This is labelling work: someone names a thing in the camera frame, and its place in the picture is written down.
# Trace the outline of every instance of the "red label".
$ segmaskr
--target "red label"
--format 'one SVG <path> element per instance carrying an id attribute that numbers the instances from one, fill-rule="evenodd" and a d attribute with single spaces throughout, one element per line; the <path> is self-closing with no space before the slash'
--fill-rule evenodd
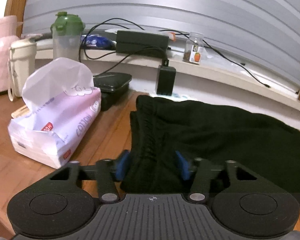
<path id="1" fill-rule="evenodd" d="M 46 131 L 46 132 L 49 132 L 53 129 L 53 125 L 52 123 L 48 122 L 41 130 L 42 131 Z"/>
<path id="2" fill-rule="evenodd" d="M 68 158 L 70 154 L 71 154 L 71 150 L 69 149 L 64 153 L 63 159 L 65 160 L 66 158 Z"/>

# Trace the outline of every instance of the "black cloth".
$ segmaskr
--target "black cloth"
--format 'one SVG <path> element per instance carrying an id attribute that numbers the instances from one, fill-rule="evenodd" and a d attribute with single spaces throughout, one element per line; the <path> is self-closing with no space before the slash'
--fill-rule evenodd
<path id="1" fill-rule="evenodd" d="M 300 131 L 233 106 L 141 95 L 131 112 L 133 161 L 121 188 L 186 193 L 176 153 L 214 164 L 235 160 L 291 193 L 300 193 Z"/>

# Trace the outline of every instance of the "black container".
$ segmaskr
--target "black container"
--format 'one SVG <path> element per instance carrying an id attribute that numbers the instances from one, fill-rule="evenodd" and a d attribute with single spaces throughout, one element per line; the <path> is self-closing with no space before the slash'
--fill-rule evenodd
<path id="1" fill-rule="evenodd" d="M 93 78 L 95 87 L 101 90 L 101 111 L 107 111 L 128 90 L 132 76 L 126 73 L 108 72 Z"/>

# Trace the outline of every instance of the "clear plastic bottle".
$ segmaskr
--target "clear plastic bottle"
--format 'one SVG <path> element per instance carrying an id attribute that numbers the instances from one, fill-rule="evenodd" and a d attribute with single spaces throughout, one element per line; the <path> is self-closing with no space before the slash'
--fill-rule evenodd
<path id="1" fill-rule="evenodd" d="M 81 34 L 85 24 L 78 15 L 58 12 L 57 19 L 51 25 L 53 39 L 53 59 L 67 57 L 79 60 Z"/>
<path id="2" fill-rule="evenodd" d="M 206 49 L 202 41 L 203 35 L 200 33 L 190 33 L 186 41 L 183 61 L 199 65 L 203 57 L 206 57 Z"/>

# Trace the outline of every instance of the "black charger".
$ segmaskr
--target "black charger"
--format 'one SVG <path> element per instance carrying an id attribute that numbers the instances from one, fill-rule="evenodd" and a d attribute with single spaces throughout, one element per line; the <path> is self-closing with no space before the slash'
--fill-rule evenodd
<path id="1" fill-rule="evenodd" d="M 171 96 L 176 77 L 176 69 L 161 65 L 158 68 L 156 92 L 157 95 Z"/>

